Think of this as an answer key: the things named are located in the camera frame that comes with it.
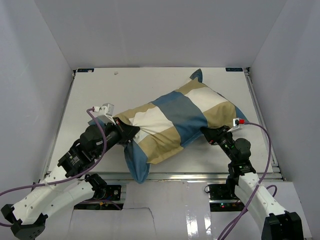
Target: white panel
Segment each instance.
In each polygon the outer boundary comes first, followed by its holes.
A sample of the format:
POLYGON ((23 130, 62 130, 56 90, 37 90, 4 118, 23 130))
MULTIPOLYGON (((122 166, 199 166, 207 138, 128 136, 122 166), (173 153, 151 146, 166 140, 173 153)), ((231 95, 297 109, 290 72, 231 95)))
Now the white panel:
POLYGON ((252 65, 252 81, 285 178, 314 239, 319 228, 320 1, 290 0, 252 65))
MULTIPOLYGON (((45 230, 36 240, 69 240, 66 237, 68 236, 73 211, 73 208, 65 209, 47 219, 45 222, 45 230)), ((88 232, 87 227, 83 227, 83 230, 88 232)))
POLYGON ((168 120, 159 107, 153 107, 145 112, 137 112, 133 118, 129 119, 133 126, 141 128, 134 141, 138 144, 146 136, 161 133, 174 126, 172 121, 168 120))
POLYGON ((251 66, 286 0, 35 0, 73 69, 251 66))
POLYGON ((227 102, 227 100, 207 87, 196 88, 189 91, 186 95, 202 113, 211 109, 213 106, 227 102))
MULTIPOLYGON (((191 239, 191 240, 207 240, 208 230, 203 228, 203 222, 200 222, 199 214, 201 210, 209 208, 209 199, 207 202, 202 199, 201 192, 203 186, 200 184, 193 185, 189 183, 187 190, 188 194, 183 196, 177 184, 182 183, 162 183, 163 187, 159 188, 161 183, 147 184, 131 184, 128 188, 130 191, 130 201, 135 201, 133 209, 118 210, 75 210, 70 221, 68 231, 68 240, 160 240, 164 236, 170 236, 167 239, 191 239), (186 218, 184 221, 178 221, 180 216, 180 207, 186 207, 183 200, 187 200, 191 204, 187 204, 189 213, 193 212, 197 215, 195 218, 198 226, 198 235, 186 237, 188 226, 186 218), (165 218, 165 214, 171 210, 168 221, 174 221, 173 224, 168 224, 167 220, 159 221, 159 218, 165 218)), ((299 197, 295 187, 291 182, 266 182, 265 185, 276 184, 278 192, 275 199, 280 202, 288 211, 297 212, 302 219, 303 233, 305 238, 310 238, 311 234, 306 222, 304 212, 299 202, 299 197)), ((230 223, 240 212, 211 212, 211 233, 212 238, 216 240, 220 232, 225 226, 230 223)), ((61 221, 66 222, 69 217, 61 216, 61 221)), ((55 226, 48 226, 48 231, 52 235, 47 234, 48 240, 54 236, 51 231, 55 226)), ((246 213, 235 226, 233 231, 227 238, 228 240, 259 240, 261 233, 255 221, 249 213, 246 213)))
MULTIPOLYGON (((186 82, 197 68, 96 68, 94 72, 76 74, 51 159, 50 170, 69 150, 73 142, 88 127, 86 109, 104 103, 115 105, 121 113, 153 101, 186 82)), ((226 72, 225 68, 202 68, 203 83, 236 104, 249 121, 258 122, 257 114, 243 72, 226 72)), ((251 162, 258 172, 267 164, 267 149, 262 132, 255 126, 245 126, 234 138, 251 142, 251 162)), ((129 172, 123 147, 116 145, 107 152, 97 172, 129 172)), ((181 153, 151 166, 153 173, 227 173, 230 160, 219 146, 211 146, 202 136, 181 153)))
MULTIPOLYGON (((71 80, 34 1, 0 0, 0 192, 38 182, 71 80)), ((0 208, 29 192, 2 196, 0 208)), ((6 227, 0 236, 15 239, 6 227)))

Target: white fabric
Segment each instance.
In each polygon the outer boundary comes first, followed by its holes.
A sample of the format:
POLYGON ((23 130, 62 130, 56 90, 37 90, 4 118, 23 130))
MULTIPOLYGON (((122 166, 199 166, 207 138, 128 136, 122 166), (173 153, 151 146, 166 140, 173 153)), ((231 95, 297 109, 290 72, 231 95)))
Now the white fabric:
POLYGON ((174 126, 157 106, 145 112, 137 112, 129 121, 133 126, 138 126, 141 129, 133 139, 137 144, 148 135, 161 133, 174 126))
POLYGON ((209 87, 192 89, 190 92, 185 94, 185 96, 188 97, 202 113, 218 104, 228 102, 227 99, 220 96, 209 87))

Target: pillowcase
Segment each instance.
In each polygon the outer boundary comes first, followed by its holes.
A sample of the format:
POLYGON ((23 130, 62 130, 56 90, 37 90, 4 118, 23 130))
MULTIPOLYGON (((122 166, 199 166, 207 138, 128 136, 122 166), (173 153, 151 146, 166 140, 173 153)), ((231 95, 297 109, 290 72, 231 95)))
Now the pillowcase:
POLYGON ((234 104, 202 83, 201 69, 189 78, 179 89, 115 116, 140 127, 124 146, 127 166, 138 183, 146 180, 150 164, 161 163, 201 136, 201 127, 232 128, 234 118, 246 119, 234 104))

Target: white table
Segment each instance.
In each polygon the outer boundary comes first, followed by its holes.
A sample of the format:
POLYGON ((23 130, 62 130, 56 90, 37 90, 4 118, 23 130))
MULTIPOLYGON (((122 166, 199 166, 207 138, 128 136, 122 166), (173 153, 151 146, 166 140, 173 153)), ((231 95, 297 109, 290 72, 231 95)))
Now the white table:
MULTIPOLYGON (((179 88, 197 69, 95 68, 93 72, 77 72, 48 170, 51 171, 57 165, 58 160, 87 128, 90 117, 86 109, 112 103, 115 105, 114 114, 117 114, 138 107, 179 88)), ((234 103, 249 121, 258 123, 244 72, 227 72, 222 67, 201 69, 204 84, 234 103)), ((240 137, 251 142, 251 163, 258 173, 262 173, 268 157, 262 131, 255 126, 245 126, 243 130, 234 133, 235 139, 240 137)), ((229 162, 219 146, 210 146, 202 136, 181 153, 152 165, 150 173, 226 174, 229 162)), ((109 150, 93 172, 128 173, 123 147, 116 145, 109 150)))

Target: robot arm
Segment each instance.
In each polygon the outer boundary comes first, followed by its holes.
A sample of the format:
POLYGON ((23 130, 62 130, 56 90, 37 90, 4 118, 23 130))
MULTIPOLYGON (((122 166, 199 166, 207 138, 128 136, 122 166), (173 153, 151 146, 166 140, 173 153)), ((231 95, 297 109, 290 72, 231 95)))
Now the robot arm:
MULTIPOLYGON (((124 124, 119 118, 112 118, 113 105, 94 107, 98 118, 104 123, 102 130, 106 138, 106 151, 115 144, 126 144, 139 132, 137 126, 124 124)), ((14 205, 5 205, 1 212, 12 223, 11 230, 20 240, 34 240, 45 229, 46 219, 55 213, 74 206, 84 200, 105 195, 107 183, 97 174, 86 175, 85 180, 69 191, 65 189, 75 183, 72 179, 92 167, 103 153, 103 136, 97 125, 90 125, 80 135, 69 151, 58 161, 57 166, 40 182, 44 186, 35 188, 14 205)))
POLYGON ((251 144, 244 138, 233 140, 228 126, 201 128, 211 145, 219 145, 229 157, 229 176, 226 181, 230 194, 246 204, 257 185, 257 191, 248 206, 261 231, 262 240, 303 240, 302 222, 296 212, 288 212, 268 190, 259 184, 259 177, 251 165, 251 144))

